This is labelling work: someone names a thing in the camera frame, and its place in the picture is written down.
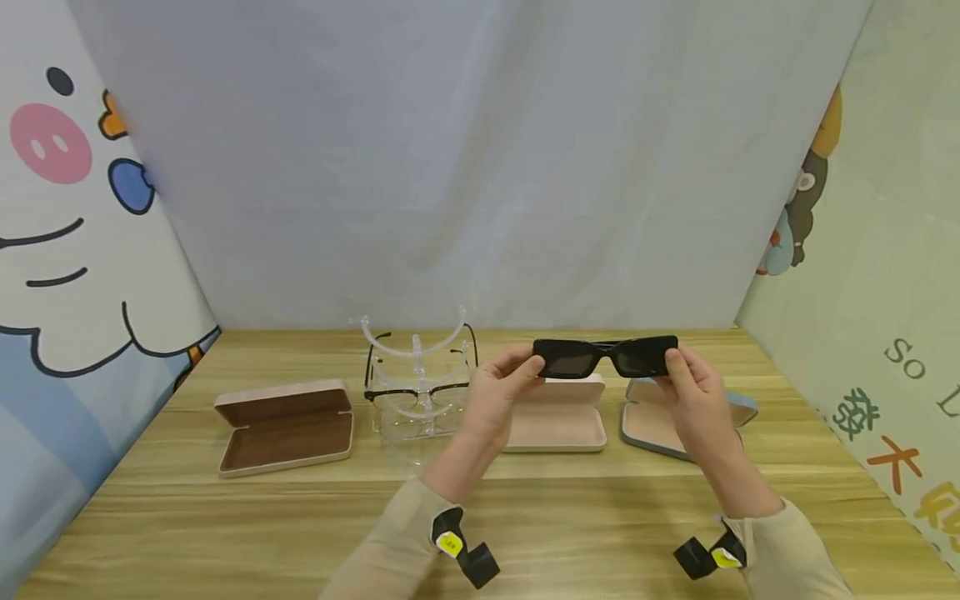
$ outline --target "cartoon pig face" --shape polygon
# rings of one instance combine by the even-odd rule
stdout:
[[[44,23],[0,23],[0,45],[20,49],[0,72],[0,333],[29,335],[61,376],[130,344],[183,351],[216,325],[112,97],[63,35],[69,11],[36,3]]]

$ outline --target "wooden table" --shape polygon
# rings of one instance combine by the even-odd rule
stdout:
[[[585,339],[635,332],[552,332]],[[537,337],[481,331],[481,359]],[[775,487],[810,517],[863,599],[960,597],[948,568],[876,487],[750,337],[682,335],[758,399],[744,430]],[[367,344],[356,331],[228,331],[167,404],[17,596],[57,600],[316,597],[373,525],[401,474],[384,460],[362,398]],[[467,504],[468,538],[502,573],[487,598],[746,598],[735,572],[688,581],[671,552],[709,530],[717,507],[696,467],[617,437],[626,381],[609,362],[601,412],[610,441],[587,455],[504,455]],[[351,458],[221,480],[229,428],[223,392],[346,377],[357,414]],[[425,598],[466,598],[452,561]]]

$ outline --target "sleeve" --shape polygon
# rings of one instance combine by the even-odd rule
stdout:
[[[373,531],[334,572],[321,600],[412,598],[440,553],[430,539],[433,520],[453,507],[421,480],[405,483]]]
[[[810,521],[792,503],[783,503],[773,516],[724,519],[747,551],[741,572],[754,600],[854,598]]]

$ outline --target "black wrist strap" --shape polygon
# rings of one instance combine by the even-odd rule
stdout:
[[[684,568],[686,576],[697,580],[707,577],[718,568],[743,568],[747,565],[747,550],[727,523],[727,533],[707,550],[696,538],[690,538],[674,551],[673,557]]]
[[[464,533],[460,529],[460,521],[464,517],[464,509],[453,507],[440,513],[433,519],[433,533],[430,539],[444,554],[456,559],[460,570],[477,589],[482,588],[500,572],[490,548],[485,543],[469,550]]]

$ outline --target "finger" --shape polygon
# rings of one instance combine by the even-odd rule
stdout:
[[[693,380],[700,385],[701,389],[708,390],[710,386],[722,380],[720,374],[706,360],[701,358],[700,354],[697,354],[693,348],[686,344],[677,344],[677,350],[684,356],[690,374],[693,375]]]
[[[654,383],[657,384],[657,387],[660,388],[660,391],[663,392],[666,399],[671,402],[677,401],[677,390],[674,389],[669,377],[654,377]]]
[[[486,361],[481,368],[493,374],[498,379],[506,377],[514,372],[519,365],[534,355],[533,344],[517,344],[507,346],[489,361]]]
[[[666,369],[670,373],[670,381],[677,390],[678,397],[702,392],[693,378],[693,373],[690,372],[690,367],[686,364],[686,359],[677,348],[669,349],[665,358]]]
[[[510,401],[530,390],[543,381],[540,372],[546,366],[542,356],[531,356],[512,373],[503,379],[506,386],[504,395]]]

